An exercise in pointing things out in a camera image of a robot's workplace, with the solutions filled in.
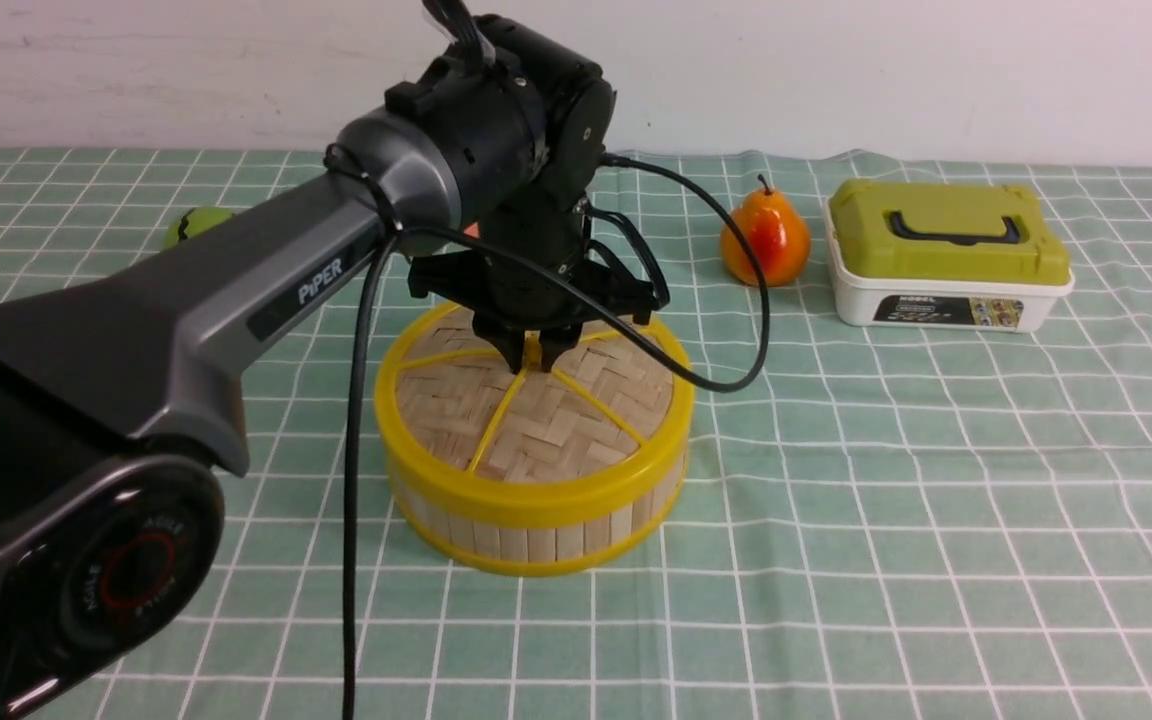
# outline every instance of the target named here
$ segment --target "piper logo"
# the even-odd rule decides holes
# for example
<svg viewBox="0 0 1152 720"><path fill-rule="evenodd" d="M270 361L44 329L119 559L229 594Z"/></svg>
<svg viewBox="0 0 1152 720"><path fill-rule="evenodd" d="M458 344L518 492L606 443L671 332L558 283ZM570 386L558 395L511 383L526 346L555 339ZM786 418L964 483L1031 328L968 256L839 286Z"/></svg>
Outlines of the piper logo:
<svg viewBox="0 0 1152 720"><path fill-rule="evenodd" d="M340 259L336 258L335 260L326 264L323 270L314 273L314 276L308 279L308 281L301 285L300 290L296 291L296 297L301 301L301 305L304 306L306 302L319 296L319 293L335 282L335 279L340 278L340 273L342 272L343 270L340 268Z"/></svg>

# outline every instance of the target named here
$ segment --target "table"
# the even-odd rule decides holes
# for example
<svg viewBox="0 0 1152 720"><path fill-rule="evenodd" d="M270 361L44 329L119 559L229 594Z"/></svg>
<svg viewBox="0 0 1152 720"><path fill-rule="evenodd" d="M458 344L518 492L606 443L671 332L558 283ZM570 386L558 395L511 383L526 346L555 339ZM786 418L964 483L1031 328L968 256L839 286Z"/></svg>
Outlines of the table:
<svg viewBox="0 0 1152 720"><path fill-rule="evenodd" d="M768 173L808 218L812 260L773 291L763 379L699 393L662 529L555 579L429 550L367 460L369 418L359 717L1152 717L1152 168L641 158L728 206ZM320 172L316 152L0 149L0 300L115 272L184 210L245 209ZM1068 242L1074 295L1036 336L842 324L820 200L854 176L1028 183ZM673 288L664 319L699 370L744 372L758 301L723 273L718 220L634 172L600 173L594 204L652 243ZM374 361L433 302L402 281L395 260ZM244 377L252 471L221 478L228 520L205 588L44 719L338 714L358 285Z"/></svg>

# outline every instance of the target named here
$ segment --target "wall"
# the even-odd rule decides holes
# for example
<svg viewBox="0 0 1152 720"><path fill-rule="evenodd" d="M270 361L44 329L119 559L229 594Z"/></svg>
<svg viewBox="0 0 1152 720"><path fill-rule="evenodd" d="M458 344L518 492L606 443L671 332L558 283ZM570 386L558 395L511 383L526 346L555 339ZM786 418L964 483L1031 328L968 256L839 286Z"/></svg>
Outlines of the wall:
<svg viewBox="0 0 1152 720"><path fill-rule="evenodd" d="M1152 1L493 0L600 61L613 147L1152 164ZM0 0L0 146L319 149L417 0Z"/></svg>

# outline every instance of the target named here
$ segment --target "box handle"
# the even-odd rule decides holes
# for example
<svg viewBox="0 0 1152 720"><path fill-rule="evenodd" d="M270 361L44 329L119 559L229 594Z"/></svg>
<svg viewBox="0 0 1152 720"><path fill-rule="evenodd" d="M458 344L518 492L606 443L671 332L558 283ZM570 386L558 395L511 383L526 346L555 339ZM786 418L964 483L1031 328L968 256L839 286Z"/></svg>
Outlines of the box handle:
<svg viewBox="0 0 1152 720"><path fill-rule="evenodd" d="M941 242L952 242L954 245L967 247L975 245L975 243L978 242L996 242L1001 243L1001 245L1020 244L1020 227L1016 227L1016 220L1007 215L1002 217L1002 225L1005 226L1005 233L1002 234L916 232L915 229L911 229L908 223L905 223L905 215L902 214L900 210L892 211L892 213L887 214L887 225L890 225L892 232L896 233L896 237L905 240L935 240Z"/></svg>

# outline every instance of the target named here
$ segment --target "woven bamboo lid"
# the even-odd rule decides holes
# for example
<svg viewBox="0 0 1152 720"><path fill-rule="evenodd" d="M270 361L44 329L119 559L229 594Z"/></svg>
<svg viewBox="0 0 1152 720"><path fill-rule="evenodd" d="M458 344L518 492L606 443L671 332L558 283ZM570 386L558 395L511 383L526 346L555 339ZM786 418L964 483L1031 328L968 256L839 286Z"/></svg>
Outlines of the woven bamboo lid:
<svg viewBox="0 0 1152 720"><path fill-rule="evenodd" d="M403 424L445 464L503 483L571 480L626 460L662 426L673 373L604 323L586 324L550 373L529 338L516 376L471 320L462 306L435 320L397 373Z"/></svg>

